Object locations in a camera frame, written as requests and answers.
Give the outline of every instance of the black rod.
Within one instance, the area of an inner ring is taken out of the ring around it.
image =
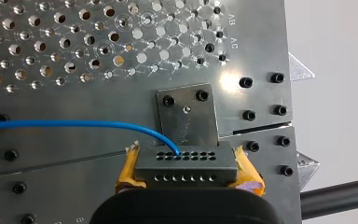
[[[358,208],[358,181],[302,192],[302,219],[322,217]]]

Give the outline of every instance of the blue wire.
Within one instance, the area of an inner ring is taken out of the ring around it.
[[[104,121],[104,120],[69,120],[69,119],[48,119],[48,120],[13,120],[13,121],[0,121],[0,129],[14,129],[14,128],[30,128],[30,127],[98,127],[98,128],[119,128],[133,130],[140,133],[145,133],[153,136],[165,143],[172,152],[179,156],[179,149],[173,141],[161,133],[155,132],[148,128],[116,121]]]

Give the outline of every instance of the black screw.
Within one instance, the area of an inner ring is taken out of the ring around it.
[[[255,120],[255,112],[253,110],[246,110],[243,112],[242,117],[246,120],[253,121]]]
[[[204,63],[205,63],[205,59],[203,59],[203,58],[198,58],[197,59],[197,64],[202,65]]]
[[[219,61],[220,61],[220,62],[224,62],[224,61],[226,60],[226,58],[227,58],[227,56],[224,55],[224,54],[220,54],[220,55],[219,55]]]
[[[23,194],[27,190],[27,185],[24,182],[18,182],[13,186],[13,192],[16,194]]]
[[[22,218],[21,224],[33,224],[35,221],[36,221],[35,215],[27,214]]]
[[[197,91],[196,97],[197,100],[205,102],[208,100],[209,93],[207,91]]]
[[[292,169],[292,167],[288,166],[288,165],[284,165],[281,167],[281,174],[286,175],[286,176],[291,176],[293,175],[295,171]]]
[[[6,114],[0,114],[0,121],[9,121],[10,117]]]
[[[276,105],[274,108],[274,114],[285,116],[287,114],[287,107],[284,105]]]
[[[164,98],[162,99],[163,104],[165,104],[166,106],[173,106],[175,105],[175,99],[173,99],[173,97],[171,97],[170,95],[166,95],[164,96]]]
[[[221,31],[218,31],[218,32],[216,32],[216,37],[217,38],[222,38],[223,37],[223,32],[221,32]]]
[[[242,88],[251,88],[253,86],[253,80],[249,77],[243,77],[240,79],[240,86]]]
[[[214,13],[214,14],[220,14],[221,11],[222,11],[222,9],[221,9],[220,7],[215,7],[215,8],[213,9],[213,13]]]
[[[8,150],[5,152],[4,158],[6,161],[14,161],[19,157],[17,150]]]
[[[273,83],[283,83],[284,82],[284,74],[275,73],[271,76],[271,82]]]
[[[278,144],[281,147],[288,147],[288,146],[290,146],[291,143],[292,143],[292,141],[290,141],[290,138],[288,138],[286,136],[280,136],[278,138]]]
[[[249,142],[246,147],[253,152],[257,152],[260,149],[260,145],[255,141]]]
[[[209,53],[214,52],[214,45],[213,45],[213,44],[207,44],[207,45],[205,46],[205,50],[206,50],[207,52],[209,52]]]

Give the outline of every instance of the metal bracket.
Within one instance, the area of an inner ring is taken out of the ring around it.
[[[157,92],[162,132],[182,146],[217,146],[211,84]]]

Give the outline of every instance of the white background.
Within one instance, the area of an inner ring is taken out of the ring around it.
[[[305,190],[358,180],[358,0],[285,4],[289,50],[316,74],[292,84],[297,150],[322,164]],[[358,223],[358,209],[304,223]]]

